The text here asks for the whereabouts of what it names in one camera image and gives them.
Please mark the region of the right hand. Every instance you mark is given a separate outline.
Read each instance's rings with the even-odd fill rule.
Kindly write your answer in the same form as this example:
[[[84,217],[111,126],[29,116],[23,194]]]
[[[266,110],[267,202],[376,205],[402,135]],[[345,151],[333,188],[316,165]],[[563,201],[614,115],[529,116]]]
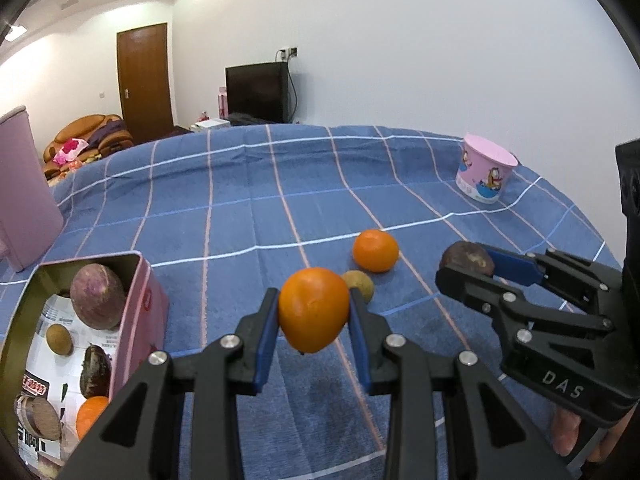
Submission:
[[[593,449],[587,460],[591,463],[603,463],[616,447],[626,430],[634,410],[631,410],[615,427],[608,430],[601,442]],[[582,419],[564,408],[556,408],[552,425],[552,446],[559,456],[569,456],[578,440],[579,425]]]

